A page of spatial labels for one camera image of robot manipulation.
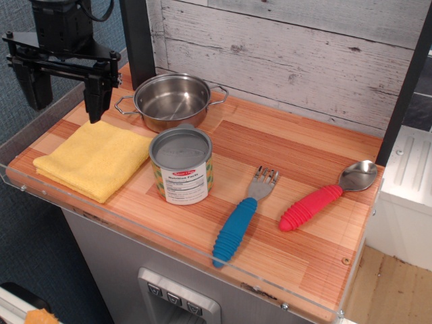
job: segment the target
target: can label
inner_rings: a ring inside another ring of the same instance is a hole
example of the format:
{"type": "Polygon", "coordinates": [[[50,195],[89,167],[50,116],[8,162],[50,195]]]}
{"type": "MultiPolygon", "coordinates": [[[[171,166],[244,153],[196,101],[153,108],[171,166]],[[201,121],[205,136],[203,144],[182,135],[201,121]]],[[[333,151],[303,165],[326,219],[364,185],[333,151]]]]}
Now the can label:
{"type": "Polygon", "coordinates": [[[213,186],[212,158],[194,169],[170,171],[152,162],[156,186],[163,198],[175,205],[191,205],[208,196],[213,186]]]}

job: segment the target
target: fork tines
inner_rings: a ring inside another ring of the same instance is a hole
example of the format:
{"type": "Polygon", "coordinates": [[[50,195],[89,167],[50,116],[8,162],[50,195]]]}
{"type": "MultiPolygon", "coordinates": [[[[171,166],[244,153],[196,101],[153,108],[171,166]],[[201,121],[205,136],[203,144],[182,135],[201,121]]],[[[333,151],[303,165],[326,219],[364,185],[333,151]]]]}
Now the fork tines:
{"type": "Polygon", "coordinates": [[[256,181],[264,182],[266,184],[271,183],[271,185],[274,186],[279,177],[279,171],[275,172],[275,170],[272,169],[269,173],[268,172],[269,172],[269,168],[266,167],[263,171],[263,166],[260,165],[255,173],[254,179],[256,181]]]}

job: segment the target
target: can lid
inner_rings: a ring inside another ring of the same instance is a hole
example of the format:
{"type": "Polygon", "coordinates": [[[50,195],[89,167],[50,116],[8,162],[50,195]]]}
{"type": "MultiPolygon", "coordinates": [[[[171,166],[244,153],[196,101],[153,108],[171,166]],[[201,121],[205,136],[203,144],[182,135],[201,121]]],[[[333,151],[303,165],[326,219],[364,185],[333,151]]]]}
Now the can lid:
{"type": "Polygon", "coordinates": [[[163,131],[152,140],[149,148],[153,163],[171,171],[189,170],[205,163],[211,151],[209,136],[190,124],[163,131]]]}

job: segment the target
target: stainless steel pot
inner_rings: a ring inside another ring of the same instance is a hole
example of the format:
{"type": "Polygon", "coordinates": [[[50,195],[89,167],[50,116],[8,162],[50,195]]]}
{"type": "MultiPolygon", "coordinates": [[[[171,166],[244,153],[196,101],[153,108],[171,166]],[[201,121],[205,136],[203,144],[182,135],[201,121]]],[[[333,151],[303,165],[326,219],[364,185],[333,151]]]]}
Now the stainless steel pot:
{"type": "Polygon", "coordinates": [[[198,126],[206,117],[209,106],[225,102],[228,91],[222,86],[209,87],[196,76],[181,73],[161,74],[142,83],[133,96],[124,96],[115,108],[124,115],[140,113],[146,126],[162,132],[180,124],[198,126]],[[210,103],[211,89],[225,92],[221,101],[210,103]],[[119,104],[133,98],[137,111],[123,111],[119,104]]]}

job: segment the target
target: dispenser button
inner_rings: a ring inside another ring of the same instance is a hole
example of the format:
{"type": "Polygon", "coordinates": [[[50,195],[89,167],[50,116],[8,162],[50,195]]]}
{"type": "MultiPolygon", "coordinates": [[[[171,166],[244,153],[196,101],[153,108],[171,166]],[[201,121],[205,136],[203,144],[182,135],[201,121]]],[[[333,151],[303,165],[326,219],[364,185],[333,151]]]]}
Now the dispenser button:
{"type": "Polygon", "coordinates": [[[182,299],[176,295],[173,295],[171,292],[167,292],[167,297],[170,302],[175,304],[176,306],[182,305],[182,299]]]}
{"type": "Polygon", "coordinates": [[[188,310],[198,316],[201,316],[203,314],[203,310],[201,307],[198,307],[197,305],[193,305],[190,302],[188,302],[188,310]]]}
{"type": "Polygon", "coordinates": [[[152,285],[151,283],[147,283],[147,286],[148,286],[148,290],[150,290],[150,292],[153,294],[153,295],[156,295],[156,296],[158,296],[158,297],[161,297],[162,296],[162,290],[161,290],[161,288],[159,288],[159,287],[157,287],[157,286],[155,286],[155,285],[152,285]]]}

